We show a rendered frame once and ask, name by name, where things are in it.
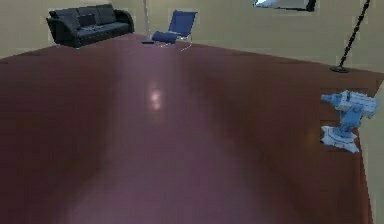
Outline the black framed wall picture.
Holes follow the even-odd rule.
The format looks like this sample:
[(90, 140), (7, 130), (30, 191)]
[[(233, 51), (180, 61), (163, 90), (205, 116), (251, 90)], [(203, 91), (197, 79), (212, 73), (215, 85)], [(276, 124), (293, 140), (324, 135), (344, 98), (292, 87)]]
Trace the black framed wall picture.
[(317, 0), (253, 0), (253, 7), (313, 12)]

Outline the blue lounge chair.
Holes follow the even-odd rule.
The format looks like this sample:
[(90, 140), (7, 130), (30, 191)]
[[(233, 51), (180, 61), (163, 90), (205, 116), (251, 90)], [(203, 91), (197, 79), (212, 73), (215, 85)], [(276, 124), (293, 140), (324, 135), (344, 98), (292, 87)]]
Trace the blue lounge chair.
[(193, 44), (192, 28), (195, 21), (196, 12), (186, 12), (175, 10), (166, 32), (156, 31), (151, 40), (161, 42), (161, 47), (175, 44), (178, 40), (190, 39), (189, 44), (182, 48), (182, 51), (189, 49)]

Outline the dark laptop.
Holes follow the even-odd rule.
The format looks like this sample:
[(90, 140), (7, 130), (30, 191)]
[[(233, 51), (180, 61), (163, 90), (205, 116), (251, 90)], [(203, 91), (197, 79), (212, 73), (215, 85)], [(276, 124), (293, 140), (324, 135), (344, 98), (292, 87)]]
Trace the dark laptop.
[(94, 14), (80, 15), (78, 22), (81, 29), (95, 29), (97, 27), (96, 19)]

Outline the black floor lamp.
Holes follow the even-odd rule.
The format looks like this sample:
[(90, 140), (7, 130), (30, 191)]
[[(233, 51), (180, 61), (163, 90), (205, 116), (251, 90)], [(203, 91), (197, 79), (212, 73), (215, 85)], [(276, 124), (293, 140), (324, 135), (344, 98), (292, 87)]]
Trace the black floor lamp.
[(352, 34), (348, 40), (348, 44), (344, 48), (344, 53), (340, 59), (340, 62), (335, 66), (331, 66), (330, 67), (331, 71), (336, 72), (336, 73), (348, 73), (349, 72), (349, 70), (344, 67), (344, 63), (347, 60), (347, 57), (348, 57), (350, 50), (352, 49), (353, 43), (356, 39), (356, 35), (360, 30), (361, 23), (363, 22), (363, 20), (365, 18), (365, 14), (366, 14), (368, 8), (370, 7), (370, 3), (371, 3), (371, 0), (365, 0), (363, 8), (361, 10), (361, 13), (358, 16), (358, 20), (356, 22), (356, 25), (354, 26), (353, 32), (352, 32)]

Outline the grey floor lamp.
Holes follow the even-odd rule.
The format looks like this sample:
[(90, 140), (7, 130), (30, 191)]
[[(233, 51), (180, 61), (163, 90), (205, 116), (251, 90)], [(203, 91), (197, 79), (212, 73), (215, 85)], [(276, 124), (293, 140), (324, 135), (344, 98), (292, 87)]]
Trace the grey floor lamp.
[(150, 34), (147, 0), (142, 0), (142, 1), (143, 1), (144, 21), (145, 21), (145, 36), (146, 36), (146, 39), (142, 41), (142, 44), (154, 44), (154, 41), (152, 40), (152, 37)]

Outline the black sofa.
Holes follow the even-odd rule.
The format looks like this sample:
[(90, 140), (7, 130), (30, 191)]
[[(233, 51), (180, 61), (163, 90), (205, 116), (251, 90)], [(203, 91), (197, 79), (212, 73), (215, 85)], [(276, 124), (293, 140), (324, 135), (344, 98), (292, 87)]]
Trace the black sofa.
[[(87, 14), (95, 15), (95, 29), (80, 28), (78, 17)], [(51, 10), (49, 15), (46, 22), (54, 42), (75, 49), (135, 31), (131, 14), (112, 4)]]

